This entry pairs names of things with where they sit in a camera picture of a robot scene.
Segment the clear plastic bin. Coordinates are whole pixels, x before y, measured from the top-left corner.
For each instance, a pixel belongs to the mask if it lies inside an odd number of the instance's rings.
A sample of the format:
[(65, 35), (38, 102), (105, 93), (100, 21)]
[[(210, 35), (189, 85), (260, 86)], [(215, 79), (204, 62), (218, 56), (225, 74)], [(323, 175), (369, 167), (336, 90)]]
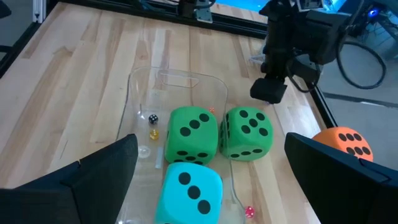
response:
[[(167, 168), (165, 142), (170, 114), (183, 106), (198, 106), (212, 113), (218, 122), (218, 147), (215, 157), (204, 165), (223, 181), (223, 200), (218, 224), (246, 224), (244, 209), (233, 185), (231, 161), (219, 150), (220, 125), (224, 118), (228, 89), (218, 78), (199, 73), (157, 67), (141, 67), (128, 78), (124, 111), (118, 137), (135, 134), (138, 144), (136, 168), (116, 224), (155, 224), (155, 212)], [(159, 121), (151, 125), (148, 117)], [(150, 138), (152, 129), (158, 140)]]

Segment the large cyan foam die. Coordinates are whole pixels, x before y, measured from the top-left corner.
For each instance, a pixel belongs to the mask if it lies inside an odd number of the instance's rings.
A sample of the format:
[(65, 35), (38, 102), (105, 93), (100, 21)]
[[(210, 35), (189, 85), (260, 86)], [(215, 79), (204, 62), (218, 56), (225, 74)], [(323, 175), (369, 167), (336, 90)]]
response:
[(214, 170), (189, 162), (167, 168), (155, 224), (218, 224), (223, 181)]

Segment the black table frame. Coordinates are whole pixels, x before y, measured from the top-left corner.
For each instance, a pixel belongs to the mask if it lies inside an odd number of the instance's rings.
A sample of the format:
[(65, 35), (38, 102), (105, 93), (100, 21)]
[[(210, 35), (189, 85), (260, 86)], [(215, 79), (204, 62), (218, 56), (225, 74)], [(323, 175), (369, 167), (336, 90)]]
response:
[[(51, 11), (53, 11), (58, 2), (92, 7), (106, 11), (120, 12), (132, 16), (157, 19), (160, 21), (185, 24), (257, 39), (263, 39), (267, 35), (267, 25), (264, 23), (240, 19), (214, 12), (211, 13), (213, 18), (212, 23), (200, 22), (194, 18), (190, 19), (180, 16), (178, 14), (177, 6), (154, 0), (132, 0), (129, 3), (123, 3), (121, 0), (43, 0), (44, 6), (49, 6)], [(0, 52), (4, 52), (6, 54), (0, 60), (0, 78), (4, 76), (39, 27), (40, 23), (38, 22), (38, 18), (37, 16), (34, 16), (34, 21), (29, 25), (29, 27), (14, 45), (0, 45)]]

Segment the large green foam die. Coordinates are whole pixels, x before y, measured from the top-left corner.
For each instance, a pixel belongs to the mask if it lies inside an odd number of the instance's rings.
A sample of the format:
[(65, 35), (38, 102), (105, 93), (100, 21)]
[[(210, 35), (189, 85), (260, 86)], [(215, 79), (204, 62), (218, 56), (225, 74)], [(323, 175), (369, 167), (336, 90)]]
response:
[(165, 159), (207, 165), (218, 147), (218, 122), (205, 108), (183, 106), (170, 114)]
[(262, 110), (235, 107), (224, 116), (220, 125), (219, 150), (236, 161), (254, 161), (265, 156), (274, 140), (273, 126)]

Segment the grey metal bracket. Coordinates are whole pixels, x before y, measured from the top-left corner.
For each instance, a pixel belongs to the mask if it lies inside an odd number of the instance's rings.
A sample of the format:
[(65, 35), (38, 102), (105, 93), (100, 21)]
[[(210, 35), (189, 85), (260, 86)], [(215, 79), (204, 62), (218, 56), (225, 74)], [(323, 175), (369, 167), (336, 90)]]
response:
[(204, 22), (204, 23), (213, 23), (212, 13), (210, 8), (203, 8), (203, 9), (196, 9), (195, 10), (195, 17), (197, 21)]

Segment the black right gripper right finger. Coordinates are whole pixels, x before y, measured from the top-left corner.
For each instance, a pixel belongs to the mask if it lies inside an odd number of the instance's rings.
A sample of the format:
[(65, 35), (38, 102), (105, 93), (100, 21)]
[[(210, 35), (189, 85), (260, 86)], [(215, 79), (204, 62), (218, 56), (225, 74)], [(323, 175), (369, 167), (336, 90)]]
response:
[(398, 170), (297, 133), (287, 133), (284, 150), (322, 224), (398, 224)]

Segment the black computer tower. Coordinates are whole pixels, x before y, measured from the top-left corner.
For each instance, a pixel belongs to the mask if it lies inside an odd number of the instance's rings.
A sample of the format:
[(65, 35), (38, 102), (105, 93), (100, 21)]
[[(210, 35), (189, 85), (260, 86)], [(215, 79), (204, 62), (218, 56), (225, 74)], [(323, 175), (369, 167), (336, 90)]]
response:
[(364, 0), (351, 34), (357, 37), (369, 24), (387, 22), (392, 16), (398, 17), (398, 0)]

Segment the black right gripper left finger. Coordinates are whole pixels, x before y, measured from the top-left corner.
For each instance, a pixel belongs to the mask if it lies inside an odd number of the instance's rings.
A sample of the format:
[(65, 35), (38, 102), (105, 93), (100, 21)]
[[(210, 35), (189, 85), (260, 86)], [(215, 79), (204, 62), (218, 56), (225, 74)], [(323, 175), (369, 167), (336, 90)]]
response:
[(128, 134), (24, 185), (0, 188), (0, 224), (114, 224), (137, 157), (137, 137)]

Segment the large orange foam die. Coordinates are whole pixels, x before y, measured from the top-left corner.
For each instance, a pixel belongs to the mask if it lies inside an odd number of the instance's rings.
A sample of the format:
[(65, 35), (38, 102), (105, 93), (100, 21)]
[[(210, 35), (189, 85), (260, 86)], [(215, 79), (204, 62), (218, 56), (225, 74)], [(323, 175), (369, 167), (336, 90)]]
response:
[(338, 126), (324, 129), (312, 139), (359, 159), (371, 162), (374, 160), (373, 152), (368, 142), (362, 135), (351, 128)]

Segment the silver aluminium extrusion bar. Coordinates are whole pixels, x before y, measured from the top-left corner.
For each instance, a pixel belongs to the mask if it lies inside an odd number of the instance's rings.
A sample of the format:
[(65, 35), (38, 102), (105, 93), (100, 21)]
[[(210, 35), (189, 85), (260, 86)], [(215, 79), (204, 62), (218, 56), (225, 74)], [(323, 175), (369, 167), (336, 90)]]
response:
[(47, 17), (47, 0), (32, 0), (33, 21), (43, 23)]

